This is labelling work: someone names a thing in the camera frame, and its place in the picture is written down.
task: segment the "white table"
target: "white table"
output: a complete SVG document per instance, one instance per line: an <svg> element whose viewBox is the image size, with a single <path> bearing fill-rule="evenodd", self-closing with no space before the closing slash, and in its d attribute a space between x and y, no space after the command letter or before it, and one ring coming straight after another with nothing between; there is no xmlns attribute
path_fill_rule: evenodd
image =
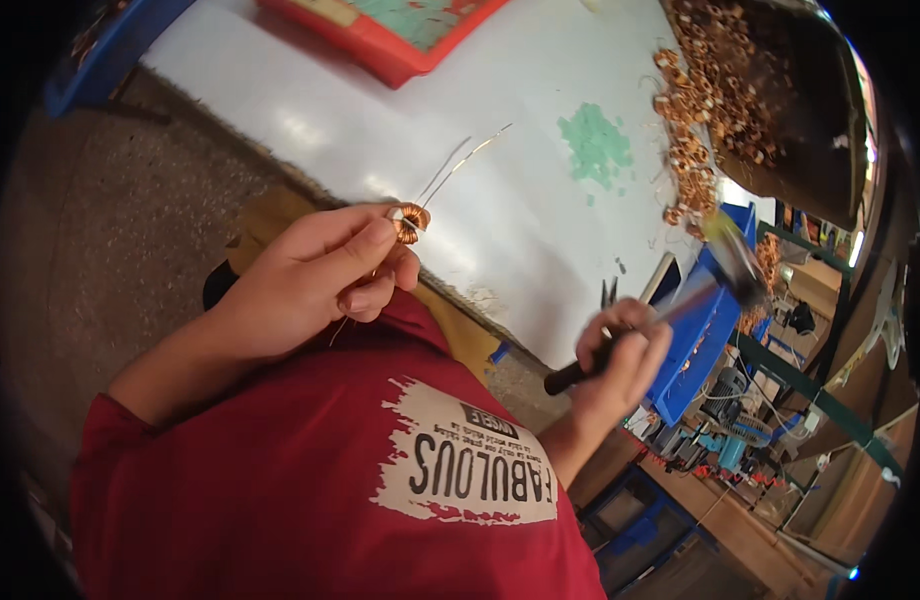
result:
<svg viewBox="0 0 920 600"><path fill-rule="evenodd" d="M513 123L443 186L414 248L447 289L558 368L598 309L601 280L617 275L619 291L638 296L666 251L686 273L699 247L660 219L673 198L666 175L651 182L665 139L656 88L640 79L658 75L659 47L676 47L669 24L658 0L601 5L511 0L399 90L250 0L199 0L143 64L351 202L412 201L461 140L473 138L469 150ZM621 118L631 142L634 163L610 190L571 174L557 122L582 103Z"/></svg>

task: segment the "hand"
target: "hand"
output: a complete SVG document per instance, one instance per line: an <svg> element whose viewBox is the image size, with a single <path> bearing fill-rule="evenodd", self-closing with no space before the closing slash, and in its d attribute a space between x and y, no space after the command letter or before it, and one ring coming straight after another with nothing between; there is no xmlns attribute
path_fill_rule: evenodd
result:
<svg viewBox="0 0 920 600"><path fill-rule="evenodd" d="M657 378L670 350L673 330L665 322L646 325L656 312L632 297L624 297L593 317L577 342L577 360L585 372L593 368L593 351L603 342L604 327L630 326L613 347L603 374L576 386L571 393L574 417L585 424L615 426L630 414Z"/></svg>
<svg viewBox="0 0 920 600"><path fill-rule="evenodd" d="M331 322L373 321L394 287L417 286L419 259L395 243L392 204L361 204L294 222L207 313L241 358L290 353Z"/></svg>

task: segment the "gray floor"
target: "gray floor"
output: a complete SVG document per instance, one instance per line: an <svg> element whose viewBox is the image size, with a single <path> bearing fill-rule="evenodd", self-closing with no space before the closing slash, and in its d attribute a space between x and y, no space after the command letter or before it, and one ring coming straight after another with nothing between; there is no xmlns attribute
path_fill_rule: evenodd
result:
<svg viewBox="0 0 920 600"><path fill-rule="evenodd" d="M129 102L169 126L75 112L35 113L0 213L0 361L20 458L65 521L67 479L98 391L133 356L201 308L240 207L281 182L242 147L164 103L146 77ZM490 390L541 429L566 400L508 356Z"/></svg>

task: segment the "t-shirt print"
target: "t-shirt print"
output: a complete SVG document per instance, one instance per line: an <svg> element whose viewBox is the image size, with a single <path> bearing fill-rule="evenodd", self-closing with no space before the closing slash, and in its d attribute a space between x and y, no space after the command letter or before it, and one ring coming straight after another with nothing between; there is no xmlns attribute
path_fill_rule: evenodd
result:
<svg viewBox="0 0 920 600"><path fill-rule="evenodd" d="M528 430L412 378L398 401L393 451L370 501L416 519L521 525L557 517L559 486Z"/></svg>

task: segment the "black handle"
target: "black handle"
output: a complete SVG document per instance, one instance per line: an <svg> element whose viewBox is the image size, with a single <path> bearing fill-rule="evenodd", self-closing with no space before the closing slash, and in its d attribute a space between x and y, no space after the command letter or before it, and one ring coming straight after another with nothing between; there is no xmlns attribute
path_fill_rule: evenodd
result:
<svg viewBox="0 0 920 600"><path fill-rule="evenodd" d="M570 386L574 386L585 379L597 377L610 363L610 354L613 352L613 347L620 341L620 338L630 331L632 330L621 329L613 331L612 337L604 339L600 347L593 351L593 369L590 372L584 372L584 370L580 368L580 363L573 361L560 370L554 370L543 378L543 389L546 390L550 396L555 396L561 392L565 392Z"/></svg>
<svg viewBox="0 0 920 600"><path fill-rule="evenodd" d="M546 378L543 378L543 389L550 396L555 396L565 391L571 385L575 385L584 380L586 373L580 368L580 363L573 361L560 370L554 370Z"/></svg>

